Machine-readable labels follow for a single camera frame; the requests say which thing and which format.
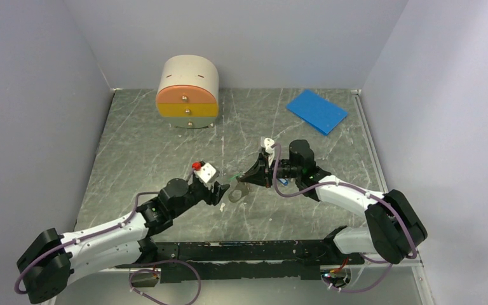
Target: marble surface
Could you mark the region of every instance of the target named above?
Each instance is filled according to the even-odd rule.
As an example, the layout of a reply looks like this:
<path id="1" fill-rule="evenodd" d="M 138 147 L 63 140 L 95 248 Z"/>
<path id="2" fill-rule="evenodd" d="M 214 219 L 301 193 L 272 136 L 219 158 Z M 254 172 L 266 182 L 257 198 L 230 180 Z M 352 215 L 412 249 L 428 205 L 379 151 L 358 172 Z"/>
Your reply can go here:
<path id="1" fill-rule="evenodd" d="M 319 166 L 343 180 L 379 190 L 367 139 L 349 90 L 314 90 L 349 112 L 327 137 L 286 110 L 301 89 L 222 89 L 214 128 L 172 128 L 156 111 L 156 90 L 118 90 L 100 140 L 76 229 L 115 219 L 130 211 L 136 192 L 158 190 L 185 177 L 191 163 L 211 162 L 220 182 L 248 170 L 257 158 L 259 139 L 283 145 L 282 158 L 294 139 L 306 139 Z M 283 187 L 292 193 L 296 187 Z M 175 220 L 155 241 L 235 241 L 323 238 L 341 225 L 364 220 L 328 203 L 303 196 L 284 199 L 272 189 L 251 186 L 231 203 L 199 203 Z"/>

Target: blue rectangular board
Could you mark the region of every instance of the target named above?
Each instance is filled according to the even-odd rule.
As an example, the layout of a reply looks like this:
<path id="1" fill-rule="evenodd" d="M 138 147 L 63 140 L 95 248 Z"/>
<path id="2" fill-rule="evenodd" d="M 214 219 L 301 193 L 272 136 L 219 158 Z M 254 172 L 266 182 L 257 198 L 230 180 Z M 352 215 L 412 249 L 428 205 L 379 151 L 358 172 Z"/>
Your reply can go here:
<path id="1" fill-rule="evenodd" d="M 304 90 L 293 99 L 287 105 L 287 109 L 324 135 L 328 135 L 348 114 L 347 111 L 309 90 Z"/>

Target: gray marble table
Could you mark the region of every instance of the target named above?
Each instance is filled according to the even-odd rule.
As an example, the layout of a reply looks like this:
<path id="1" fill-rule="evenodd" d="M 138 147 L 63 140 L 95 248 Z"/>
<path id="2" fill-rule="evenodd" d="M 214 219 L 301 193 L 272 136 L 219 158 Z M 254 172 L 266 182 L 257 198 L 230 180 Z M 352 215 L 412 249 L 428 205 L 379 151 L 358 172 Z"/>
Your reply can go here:
<path id="1" fill-rule="evenodd" d="M 172 128 L 158 114 L 156 90 L 118 90 L 97 151 L 76 229 L 115 219 L 132 207 L 136 192 L 158 190 L 185 177 L 191 163 L 205 160 L 221 170 L 220 182 L 248 170 L 257 159 L 259 139 L 283 145 L 306 139 L 319 166 L 343 180 L 379 190 L 376 168 L 367 148 L 362 120 L 349 90 L 315 90 L 349 112 L 328 136 L 317 132 L 285 106 L 301 89 L 222 89 L 214 128 Z M 294 192 L 289 185 L 282 191 Z M 251 186 L 231 203 L 200 203 L 175 220 L 155 241 L 236 241 L 323 238 L 341 225 L 364 220 L 328 203 L 303 196 L 284 199 L 272 189 Z"/>

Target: yellow drawer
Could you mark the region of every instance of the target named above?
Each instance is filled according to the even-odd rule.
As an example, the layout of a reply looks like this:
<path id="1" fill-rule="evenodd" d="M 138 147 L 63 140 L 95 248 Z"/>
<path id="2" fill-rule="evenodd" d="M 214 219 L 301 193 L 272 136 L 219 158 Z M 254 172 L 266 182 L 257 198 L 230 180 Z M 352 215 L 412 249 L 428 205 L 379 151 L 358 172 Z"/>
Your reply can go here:
<path id="1" fill-rule="evenodd" d="M 156 104 L 162 116 L 218 116 L 218 103 L 208 104 Z"/>

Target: orange wire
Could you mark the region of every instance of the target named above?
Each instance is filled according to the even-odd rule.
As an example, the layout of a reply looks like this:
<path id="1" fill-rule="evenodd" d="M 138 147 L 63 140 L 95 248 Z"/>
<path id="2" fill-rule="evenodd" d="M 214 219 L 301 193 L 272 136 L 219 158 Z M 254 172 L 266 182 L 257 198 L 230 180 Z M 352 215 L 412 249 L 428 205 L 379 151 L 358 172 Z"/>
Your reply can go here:
<path id="1" fill-rule="evenodd" d="M 339 266 L 339 268 L 330 270 L 330 273 L 336 273 L 336 272 L 340 271 L 341 269 L 343 269 L 343 267 L 345 267 L 345 265 L 347 265 L 348 262 L 349 262 L 349 257 L 347 257 L 347 258 L 345 258 L 345 260 L 343 260 L 343 263 L 341 264 L 341 266 Z"/>

